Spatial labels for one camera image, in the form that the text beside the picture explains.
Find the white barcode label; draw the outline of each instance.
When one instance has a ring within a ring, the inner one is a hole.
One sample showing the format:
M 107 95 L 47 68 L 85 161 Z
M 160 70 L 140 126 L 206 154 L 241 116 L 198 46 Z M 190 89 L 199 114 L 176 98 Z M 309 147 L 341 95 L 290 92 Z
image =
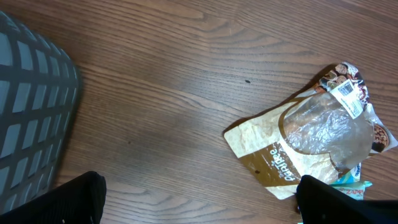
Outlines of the white barcode label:
M 346 80 L 338 87 L 332 89 L 330 93 L 343 105 L 353 119 L 357 118 L 363 112 L 362 104 L 350 80 Z

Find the crumpled wrapper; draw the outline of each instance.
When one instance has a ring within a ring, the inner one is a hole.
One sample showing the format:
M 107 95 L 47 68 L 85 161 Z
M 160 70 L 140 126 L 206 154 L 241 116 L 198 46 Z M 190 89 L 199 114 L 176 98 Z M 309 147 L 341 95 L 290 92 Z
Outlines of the crumpled wrapper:
M 327 184 L 359 177 L 361 161 L 397 146 L 376 116 L 358 69 L 347 62 L 313 88 L 224 137 L 278 199 L 293 195 L 306 174 Z

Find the wood surface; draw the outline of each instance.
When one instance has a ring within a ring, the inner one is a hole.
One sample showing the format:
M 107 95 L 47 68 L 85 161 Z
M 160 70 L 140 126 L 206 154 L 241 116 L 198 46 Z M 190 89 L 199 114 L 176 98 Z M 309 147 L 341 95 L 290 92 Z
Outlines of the wood surface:
M 102 223 L 292 223 L 223 139 L 235 121 L 355 64 L 398 136 L 393 0 L 3 0 L 80 67 L 84 94 L 57 183 L 106 177 Z M 398 199 L 398 150 L 363 163 L 366 199 Z

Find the wooden table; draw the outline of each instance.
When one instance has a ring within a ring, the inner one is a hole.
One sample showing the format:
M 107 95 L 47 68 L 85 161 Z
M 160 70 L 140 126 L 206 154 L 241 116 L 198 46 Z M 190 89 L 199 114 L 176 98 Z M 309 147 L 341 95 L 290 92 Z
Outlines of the wooden table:
M 398 136 L 393 0 L 4 0 L 80 66 L 84 95 L 58 184 L 106 177 L 103 223 L 297 222 L 222 132 L 347 60 Z M 366 199 L 398 199 L 398 151 L 363 163 Z

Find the wood grain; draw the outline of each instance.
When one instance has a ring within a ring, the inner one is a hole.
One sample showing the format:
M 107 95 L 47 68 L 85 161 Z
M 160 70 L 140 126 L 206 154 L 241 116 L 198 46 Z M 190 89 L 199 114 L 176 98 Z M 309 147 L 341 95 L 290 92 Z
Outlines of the wood grain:
M 363 71 L 377 114 L 398 134 L 393 1 L 5 0 L 0 9 L 81 68 L 59 181 L 104 175 L 113 191 L 103 223 L 299 221 L 295 199 L 264 190 L 222 132 L 341 60 Z M 367 198 L 398 198 L 397 161 L 393 149 L 364 162 Z M 159 205 L 167 197 L 175 201 Z

